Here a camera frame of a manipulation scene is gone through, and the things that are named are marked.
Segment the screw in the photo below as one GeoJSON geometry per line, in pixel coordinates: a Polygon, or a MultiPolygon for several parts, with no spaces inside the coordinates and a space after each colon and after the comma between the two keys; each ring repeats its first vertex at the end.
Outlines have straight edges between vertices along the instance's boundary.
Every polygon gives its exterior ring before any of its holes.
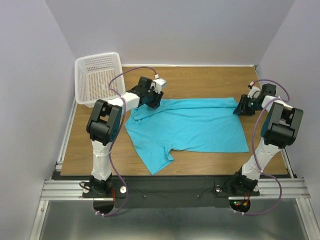
{"type": "Polygon", "coordinates": [[[222,191],[220,185],[215,186],[215,191],[216,191],[217,193],[220,193],[220,192],[222,191]]]}
{"type": "Polygon", "coordinates": [[[125,186],[120,187],[120,193],[125,194],[127,191],[125,186]]]}

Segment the cable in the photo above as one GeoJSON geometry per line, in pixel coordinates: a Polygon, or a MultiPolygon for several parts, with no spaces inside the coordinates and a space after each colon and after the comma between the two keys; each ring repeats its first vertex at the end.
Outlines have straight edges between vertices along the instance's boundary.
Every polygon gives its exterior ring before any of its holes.
{"type": "Polygon", "coordinates": [[[261,91],[260,90],[255,91],[254,94],[252,95],[253,99],[255,98],[256,93],[261,93],[261,91]]]}
{"type": "MultiPolygon", "coordinates": [[[[109,84],[108,84],[108,88],[109,88],[112,92],[114,92],[116,95],[118,95],[118,96],[121,98],[122,102],[123,102],[123,115],[122,115],[122,120],[121,120],[121,123],[120,123],[120,126],[119,126],[118,135],[119,135],[119,133],[120,133],[120,130],[121,130],[121,128],[122,128],[122,126],[123,126],[123,124],[124,124],[125,118],[126,118],[127,105],[126,105],[125,99],[121,96],[121,94],[120,94],[119,92],[117,92],[115,89],[111,88],[111,84],[112,84],[117,78],[121,77],[122,75],[127,74],[127,73],[129,73],[129,72],[131,72],[131,71],[134,71],[134,70],[137,70],[137,69],[151,69],[151,70],[154,72],[155,75],[158,75],[157,72],[156,72],[156,70],[155,70],[154,68],[152,68],[152,67],[149,67],[149,66],[138,66],[138,67],[132,68],[132,69],[130,69],[130,70],[128,70],[128,71],[125,71],[125,72],[123,72],[123,73],[120,73],[119,75],[115,76],[115,77],[109,82],[109,84]]],[[[112,212],[112,213],[103,214],[103,213],[100,213],[99,211],[95,211],[96,214],[98,214],[98,215],[100,215],[100,216],[103,216],[103,217],[111,217],[111,216],[116,215],[116,214],[126,205],[126,203],[127,203],[127,201],[128,201],[128,198],[129,198],[129,190],[128,190],[127,183],[126,183],[126,181],[123,179],[123,177],[120,175],[120,173],[117,171],[117,169],[116,169],[116,167],[115,167],[115,165],[114,165],[114,163],[113,163],[113,161],[112,161],[112,157],[111,157],[112,148],[113,148],[113,146],[114,146],[114,144],[115,144],[115,142],[116,142],[116,140],[117,140],[117,138],[118,138],[118,135],[116,136],[115,140],[111,143],[110,152],[109,152],[109,159],[110,159],[110,164],[111,164],[113,170],[115,171],[116,175],[119,177],[119,179],[120,179],[121,182],[123,183],[124,187],[126,188],[125,199],[124,199],[123,203],[121,204],[121,206],[120,206],[116,211],[114,211],[114,212],[112,212]]]]}
{"type": "Polygon", "coordinates": [[[255,125],[254,125],[254,128],[253,128],[253,133],[252,133],[252,137],[251,137],[251,145],[252,145],[252,151],[253,151],[253,157],[254,157],[254,160],[255,160],[255,163],[258,167],[258,169],[261,171],[261,174],[266,176],[266,177],[269,177],[269,178],[272,178],[274,179],[277,184],[279,185],[279,188],[280,188],[280,194],[279,194],[279,198],[278,200],[276,201],[276,203],[274,204],[274,206],[272,206],[271,208],[269,208],[268,210],[265,210],[265,211],[262,211],[262,212],[253,212],[253,213],[250,213],[250,212],[240,212],[240,211],[237,211],[238,213],[242,214],[242,215],[248,215],[248,216],[257,216],[257,215],[262,215],[262,214],[267,214],[269,212],[271,212],[273,209],[275,209],[280,201],[281,201],[281,198],[282,198],[282,186],[281,186],[281,183],[280,181],[273,175],[271,174],[267,174],[267,173],[264,173],[259,162],[258,162],[258,158],[257,158],[257,155],[256,155],[256,148],[255,148],[255,135],[256,135],[256,130],[257,130],[257,126],[258,126],[258,122],[260,121],[263,113],[265,112],[265,110],[267,109],[267,107],[272,104],[274,101],[276,100],[281,100],[279,97],[277,98],[274,98],[272,99],[271,101],[269,101],[265,106],[264,108],[261,110],[260,112],[260,115],[258,116],[258,119],[256,120],[255,122],[255,125]]]}
{"type": "Polygon", "coordinates": [[[287,100],[283,100],[285,103],[288,103],[290,101],[290,95],[288,93],[288,91],[278,82],[274,81],[274,80],[269,80],[269,79],[259,79],[259,80],[256,80],[256,81],[253,81],[253,83],[257,83],[257,82],[261,82],[261,81],[266,81],[266,82],[270,82],[270,83],[274,83],[274,84],[277,84],[280,88],[282,88],[282,90],[285,92],[286,96],[287,96],[287,100]]]}

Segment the metal frame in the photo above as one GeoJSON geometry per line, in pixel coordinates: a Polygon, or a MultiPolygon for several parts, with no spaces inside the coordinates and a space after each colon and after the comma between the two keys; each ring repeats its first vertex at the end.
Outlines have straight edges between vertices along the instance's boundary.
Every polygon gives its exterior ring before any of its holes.
{"type": "MultiPolygon", "coordinates": [[[[71,108],[68,124],[64,133],[63,142],[60,153],[56,162],[56,170],[61,171],[64,162],[66,149],[75,118],[77,103],[74,100],[71,108]]],[[[290,161],[285,149],[281,150],[284,164],[291,178],[280,178],[280,183],[283,190],[283,198],[296,199],[299,212],[309,239],[320,240],[320,228],[312,209],[310,202],[310,194],[303,178],[295,178],[292,171],[290,161]]],[[[41,230],[45,221],[49,201],[92,201],[91,198],[82,198],[82,188],[79,186],[78,180],[47,180],[43,184],[43,189],[40,197],[40,202],[36,217],[33,223],[33,228],[30,235],[30,240],[38,240],[41,235],[41,230]]],[[[260,179],[258,181],[260,196],[252,196],[251,199],[276,199],[279,197],[279,186],[272,179],[260,179]]],[[[229,197],[230,200],[242,199],[238,197],[229,197]]],[[[95,201],[112,201],[112,198],[95,198],[95,201]]]]}
{"type": "MultiPolygon", "coordinates": [[[[308,199],[310,194],[303,178],[280,178],[282,185],[282,198],[308,199]]],[[[113,201],[112,198],[83,198],[83,189],[79,180],[49,180],[45,181],[40,197],[41,201],[113,201]]],[[[251,196],[251,199],[277,199],[279,185],[274,179],[260,179],[258,182],[260,196],[251,196]]],[[[231,196],[229,200],[241,200],[243,196],[231,196]]]]}
{"type": "Polygon", "coordinates": [[[61,171],[62,164],[64,163],[64,159],[65,159],[65,155],[66,155],[66,150],[67,150],[67,146],[68,146],[68,141],[69,141],[71,129],[72,129],[72,125],[73,125],[74,119],[75,119],[77,105],[78,104],[76,102],[76,99],[74,99],[73,103],[72,103],[72,107],[71,107],[71,113],[70,113],[70,116],[69,116],[69,120],[68,120],[66,129],[65,129],[65,132],[64,132],[64,137],[63,137],[60,153],[59,153],[58,159],[56,161],[55,169],[57,171],[61,171]]]}

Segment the metal floor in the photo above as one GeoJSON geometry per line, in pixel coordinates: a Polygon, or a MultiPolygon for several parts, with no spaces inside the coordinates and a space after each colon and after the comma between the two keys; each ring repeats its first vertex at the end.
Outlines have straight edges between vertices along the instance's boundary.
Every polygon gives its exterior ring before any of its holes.
{"type": "MultiPolygon", "coordinates": [[[[253,199],[251,212],[275,204],[253,199]]],[[[51,201],[41,240],[306,240],[295,199],[283,199],[271,213],[241,216],[227,208],[125,209],[125,214],[96,216],[91,201],[51,201]]]]}

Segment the shirt sleeve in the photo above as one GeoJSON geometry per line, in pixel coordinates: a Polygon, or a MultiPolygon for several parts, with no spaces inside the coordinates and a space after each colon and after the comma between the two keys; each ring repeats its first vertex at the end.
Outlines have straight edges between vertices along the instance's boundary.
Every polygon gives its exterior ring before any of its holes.
{"type": "Polygon", "coordinates": [[[133,146],[152,175],[174,160],[169,153],[171,149],[168,145],[163,146],[159,142],[139,141],[134,142],[133,146]]]}

